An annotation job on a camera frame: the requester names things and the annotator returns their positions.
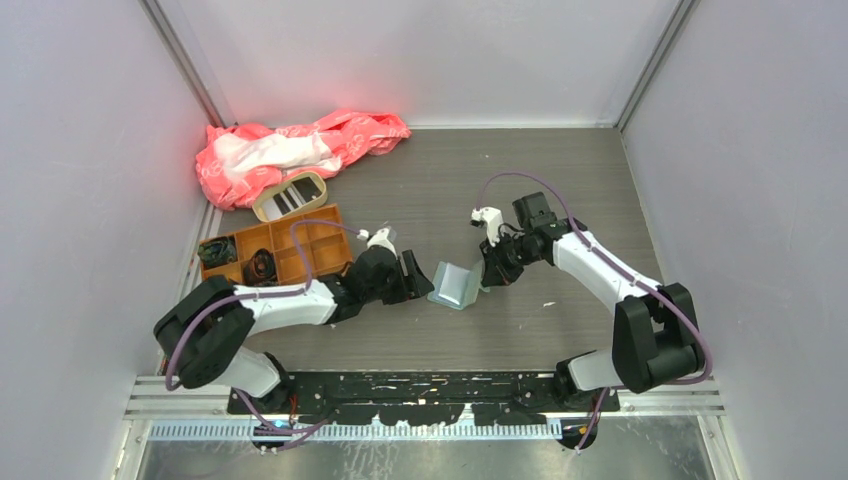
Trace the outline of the green leather card holder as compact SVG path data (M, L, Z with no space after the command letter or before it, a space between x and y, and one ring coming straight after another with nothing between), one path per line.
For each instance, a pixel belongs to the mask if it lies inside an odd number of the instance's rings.
M434 290L427 295L427 300L455 310L473 305L481 292L490 292L489 287L482 285L483 270L483 260L470 269L441 261L433 280Z

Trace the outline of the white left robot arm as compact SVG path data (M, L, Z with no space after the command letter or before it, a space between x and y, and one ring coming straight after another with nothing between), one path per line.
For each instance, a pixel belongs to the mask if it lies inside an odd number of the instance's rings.
M250 287L213 276L195 287L154 326L167 357L165 386L223 385L263 412L285 409L295 386L281 362L245 341L282 328L336 324L373 302L394 305L432 293L410 250L372 246L343 270L285 286Z

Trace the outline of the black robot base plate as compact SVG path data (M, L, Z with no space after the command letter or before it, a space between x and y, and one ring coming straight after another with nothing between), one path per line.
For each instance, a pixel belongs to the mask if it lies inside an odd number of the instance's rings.
M476 426L532 426L619 408L611 390L580 391L561 371L300 371L282 374L275 390L232 374L215 382L231 389L229 413L257 410L303 427L449 426L465 411Z

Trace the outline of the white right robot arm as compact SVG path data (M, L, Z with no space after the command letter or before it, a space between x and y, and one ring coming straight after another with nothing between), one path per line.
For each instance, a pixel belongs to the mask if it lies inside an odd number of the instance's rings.
M643 393L669 383L697 383L712 360L701 336L691 293L639 274L604 248L572 215L558 217L536 192L513 203L508 225L494 207L477 207L472 225L480 244L484 288L515 283L526 266L546 262L571 275L611 313L610 347L559 362L554 388L567 410L582 409L596 390L624 387Z

